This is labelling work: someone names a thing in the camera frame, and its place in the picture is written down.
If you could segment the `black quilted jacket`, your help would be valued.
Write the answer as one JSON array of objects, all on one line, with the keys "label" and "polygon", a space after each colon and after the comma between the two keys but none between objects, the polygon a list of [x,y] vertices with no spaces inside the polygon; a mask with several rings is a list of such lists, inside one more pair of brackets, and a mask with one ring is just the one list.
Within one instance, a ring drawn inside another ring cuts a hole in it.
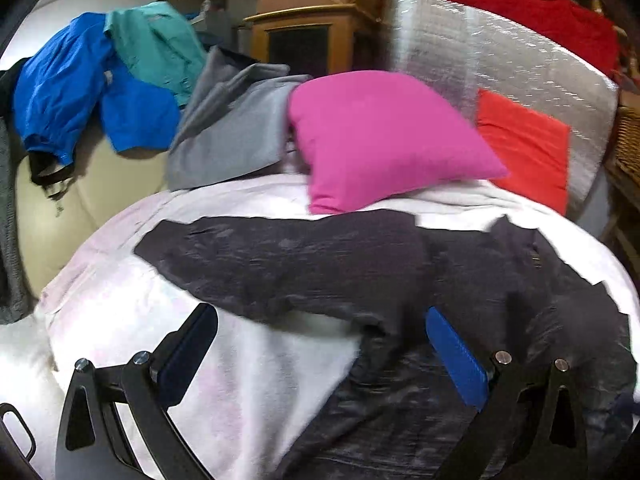
[{"label": "black quilted jacket", "polygon": [[631,433],[637,365],[629,322],[605,287],[541,232],[498,219],[485,232],[422,229],[375,210],[316,221],[160,222],[134,250],[172,284],[271,324],[302,311],[359,330],[356,361],[285,453],[278,479],[431,479],[472,420],[425,333],[436,309],[480,348],[522,364],[564,359],[601,479]]}]

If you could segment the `white bed blanket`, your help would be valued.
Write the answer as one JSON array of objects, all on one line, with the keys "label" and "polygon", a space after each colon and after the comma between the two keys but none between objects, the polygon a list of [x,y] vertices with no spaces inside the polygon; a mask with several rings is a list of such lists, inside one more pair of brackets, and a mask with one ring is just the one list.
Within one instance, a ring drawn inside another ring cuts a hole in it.
[{"label": "white bed blanket", "polygon": [[44,290],[60,479],[631,479],[639,296],[485,182],[316,214],[303,176],[161,192]]}]

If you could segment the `red pillow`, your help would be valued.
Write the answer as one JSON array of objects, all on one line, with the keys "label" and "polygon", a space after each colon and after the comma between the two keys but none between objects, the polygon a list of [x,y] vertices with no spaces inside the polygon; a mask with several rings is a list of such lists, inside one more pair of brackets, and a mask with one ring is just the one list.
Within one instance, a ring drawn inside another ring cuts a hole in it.
[{"label": "red pillow", "polygon": [[570,126],[480,89],[476,128],[508,170],[492,184],[566,214]]}]

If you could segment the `beige sofa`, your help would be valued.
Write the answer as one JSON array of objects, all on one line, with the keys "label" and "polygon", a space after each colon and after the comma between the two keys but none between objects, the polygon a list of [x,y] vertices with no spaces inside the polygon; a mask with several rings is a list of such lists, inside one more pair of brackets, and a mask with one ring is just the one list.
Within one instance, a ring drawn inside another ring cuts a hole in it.
[{"label": "beige sofa", "polygon": [[167,154],[134,148],[117,153],[97,125],[76,146],[74,177],[56,200],[30,180],[27,159],[17,168],[17,239],[32,296],[60,272],[76,250],[112,217],[165,187]]}]

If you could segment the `wicker basket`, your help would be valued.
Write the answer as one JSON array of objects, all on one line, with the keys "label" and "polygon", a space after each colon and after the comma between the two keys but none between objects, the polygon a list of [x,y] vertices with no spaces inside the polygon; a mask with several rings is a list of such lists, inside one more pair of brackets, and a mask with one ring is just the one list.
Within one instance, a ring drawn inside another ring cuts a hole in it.
[{"label": "wicker basket", "polygon": [[635,184],[640,183],[640,116],[638,108],[621,105],[616,110],[608,163]]}]

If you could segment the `pink pillow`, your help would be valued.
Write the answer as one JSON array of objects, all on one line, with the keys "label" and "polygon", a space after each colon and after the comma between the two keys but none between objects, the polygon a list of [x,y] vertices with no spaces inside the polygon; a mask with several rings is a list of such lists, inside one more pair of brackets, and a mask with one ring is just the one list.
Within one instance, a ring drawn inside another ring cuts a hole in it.
[{"label": "pink pillow", "polygon": [[449,181],[508,170],[438,92],[402,73],[360,70],[316,78],[288,101],[310,169],[309,209],[341,214]]}]

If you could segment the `grey garment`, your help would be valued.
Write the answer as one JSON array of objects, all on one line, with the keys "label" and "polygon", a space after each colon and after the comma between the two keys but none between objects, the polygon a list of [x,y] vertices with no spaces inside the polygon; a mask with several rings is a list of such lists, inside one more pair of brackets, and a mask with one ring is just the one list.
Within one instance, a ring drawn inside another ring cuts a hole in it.
[{"label": "grey garment", "polygon": [[290,130],[288,101],[309,79],[286,64],[210,48],[168,151],[167,187],[193,190],[280,164]]}]

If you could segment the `silver foil headboard panel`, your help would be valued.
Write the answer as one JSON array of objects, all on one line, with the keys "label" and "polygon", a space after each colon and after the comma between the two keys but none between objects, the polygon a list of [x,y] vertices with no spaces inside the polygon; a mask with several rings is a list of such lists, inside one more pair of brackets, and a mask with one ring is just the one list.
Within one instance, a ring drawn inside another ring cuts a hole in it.
[{"label": "silver foil headboard panel", "polygon": [[383,0],[382,63],[420,79],[473,119],[490,90],[570,126],[567,215],[584,212],[608,147],[618,88],[533,30],[447,0]]}]

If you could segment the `blue jacket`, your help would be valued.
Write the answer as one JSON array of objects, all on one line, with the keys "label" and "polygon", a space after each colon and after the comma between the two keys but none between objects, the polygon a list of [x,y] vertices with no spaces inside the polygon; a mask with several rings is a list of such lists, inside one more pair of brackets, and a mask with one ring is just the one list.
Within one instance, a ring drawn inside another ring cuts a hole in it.
[{"label": "blue jacket", "polygon": [[174,95],[132,76],[104,26],[104,14],[81,14],[24,64],[12,110],[27,151],[71,164],[94,112],[116,152],[170,147],[180,120]]}]

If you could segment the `red cloth on railing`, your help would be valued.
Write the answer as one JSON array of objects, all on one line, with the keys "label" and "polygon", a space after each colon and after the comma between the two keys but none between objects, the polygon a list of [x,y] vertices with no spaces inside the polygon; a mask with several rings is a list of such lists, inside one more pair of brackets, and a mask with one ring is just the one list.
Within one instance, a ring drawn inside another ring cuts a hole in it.
[{"label": "red cloth on railing", "polygon": [[614,24],[572,0],[449,0],[507,18],[579,56],[606,76],[620,67]]}]

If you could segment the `teal shirt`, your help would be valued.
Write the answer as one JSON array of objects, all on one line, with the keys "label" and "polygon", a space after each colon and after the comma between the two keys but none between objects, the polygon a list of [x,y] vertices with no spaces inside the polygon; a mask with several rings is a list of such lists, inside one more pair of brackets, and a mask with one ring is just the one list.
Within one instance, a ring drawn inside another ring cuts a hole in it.
[{"label": "teal shirt", "polygon": [[206,52],[193,26],[166,1],[106,14],[104,32],[132,76],[188,104]]}]

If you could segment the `wooden curved column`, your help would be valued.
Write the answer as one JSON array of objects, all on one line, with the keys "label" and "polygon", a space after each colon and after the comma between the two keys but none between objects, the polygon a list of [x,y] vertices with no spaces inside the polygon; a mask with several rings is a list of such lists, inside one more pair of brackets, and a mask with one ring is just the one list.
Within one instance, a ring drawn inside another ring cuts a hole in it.
[{"label": "wooden curved column", "polygon": [[250,56],[322,77],[372,70],[378,57],[378,0],[258,0]]}]

